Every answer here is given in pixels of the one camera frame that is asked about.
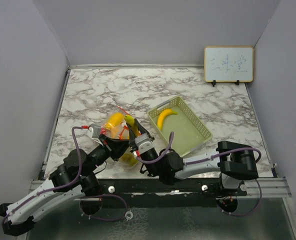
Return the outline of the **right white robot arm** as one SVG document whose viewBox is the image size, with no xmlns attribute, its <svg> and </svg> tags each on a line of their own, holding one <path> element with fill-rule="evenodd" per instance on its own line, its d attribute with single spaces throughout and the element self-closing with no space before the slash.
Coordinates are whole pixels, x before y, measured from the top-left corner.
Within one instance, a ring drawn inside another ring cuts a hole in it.
<svg viewBox="0 0 296 240">
<path fill-rule="evenodd" d="M 231 141 L 220 141 L 214 150 L 193 156 L 181 157 L 173 148 L 175 133 L 169 135 L 166 148 L 157 152 L 154 138 L 134 120 L 129 129 L 129 147 L 134 157 L 145 167 L 149 177 L 158 177 L 165 185 L 174 185 L 189 177 L 218 172 L 218 192 L 216 196 L 228 196 L 235 192 L 243 181 L 257 180 L 257 162 L 261 152 L 249 145 Z"/>
</svg>

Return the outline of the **orange yellow bell pepper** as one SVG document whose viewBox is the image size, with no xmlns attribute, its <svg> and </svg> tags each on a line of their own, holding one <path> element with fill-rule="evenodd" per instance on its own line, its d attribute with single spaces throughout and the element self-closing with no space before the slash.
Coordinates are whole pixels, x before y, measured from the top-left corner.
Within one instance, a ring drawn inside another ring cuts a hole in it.
<svg viewBox="0 0 296 240">
<path fill-rule="evenodd" d="M 112 128 L 120 125 L 123 120 L 124 115 L 121 112 L 116 112 L 109 117 L 109 119 L 104 123 L 103 127 L 110 131 Z"/>
</svg>

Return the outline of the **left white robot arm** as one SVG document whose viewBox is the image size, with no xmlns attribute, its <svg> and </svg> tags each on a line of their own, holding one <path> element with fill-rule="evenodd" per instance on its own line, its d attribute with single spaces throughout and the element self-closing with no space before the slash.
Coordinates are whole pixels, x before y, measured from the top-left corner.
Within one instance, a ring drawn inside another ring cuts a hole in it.
<svg viewBox="0 0 296 240">
<path fill-rule="evenodd" d="M 76 147 L 63 163 L 34 191 L 14 203 L 0 205 L 4 234 L 19 236 L 54 208 L 81 197 L 102 194 L 95 169 L 108 158 L 117 161 L 129 148 L 128 140 L 113 139 L 101 134 L 99 144 L 90 153 Z"/>
</svg>

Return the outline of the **yellow banana bunch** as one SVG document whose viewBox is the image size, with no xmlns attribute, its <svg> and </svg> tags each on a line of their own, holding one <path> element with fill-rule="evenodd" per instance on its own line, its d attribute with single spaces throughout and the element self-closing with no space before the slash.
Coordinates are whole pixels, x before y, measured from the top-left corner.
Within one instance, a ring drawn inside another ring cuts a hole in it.
<svg viewBox="0 0 296 240">
<path fill-rule="evenodd" d="M 132 153 L 124 153 L 120 160 L 128 167 L 133 167 L 138 163 Z"/>
</svg>

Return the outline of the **single yellow banana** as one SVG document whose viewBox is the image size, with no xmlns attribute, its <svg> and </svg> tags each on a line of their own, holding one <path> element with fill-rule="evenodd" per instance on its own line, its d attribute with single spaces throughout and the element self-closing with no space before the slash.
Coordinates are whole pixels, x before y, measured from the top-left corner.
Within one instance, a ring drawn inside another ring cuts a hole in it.
<svg viewBox="0 0 296 240">
<path fill-rule="evenodd" d="M 128 129 L 131 129 L 134 135 L 138 137 L 140 135 L 140 132 L 137 125 L 135 124 L 135 119 L 131 115 L 127 114 L 124 116 L 124 120 L 129 125 Z"/>
<path fill-rule="evenodd" d="M 159 130 L 162 130 L 163 128 L 163 124 L 164 121 L 166 119 L 166 117 L 170 116 L 170 115 L 177 115 L 178 113 L 170 108 L 164 109 L 158 116 L 157 119 L 157 127 Z"/>
</svg>

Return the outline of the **green plastic basket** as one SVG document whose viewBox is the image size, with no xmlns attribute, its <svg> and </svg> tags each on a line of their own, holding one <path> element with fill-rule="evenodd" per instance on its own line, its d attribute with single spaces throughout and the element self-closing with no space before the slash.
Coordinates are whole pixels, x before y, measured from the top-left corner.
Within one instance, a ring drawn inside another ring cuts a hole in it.
<svg viewBox="0 0 296 240">
<path fill-rule="evenodd" d="M 162 128 L 158 128 L 158 117 L 167 109 L 177 114 L 167 116 Z M 171 147 L 182 157 L 204 147 L 213 138 L 212 132 L 180 96 L 172 97 L 151 108 L 147 116 L 166 145 L 169 143 L 170 133 L 174 132 Z"/>
</svg>

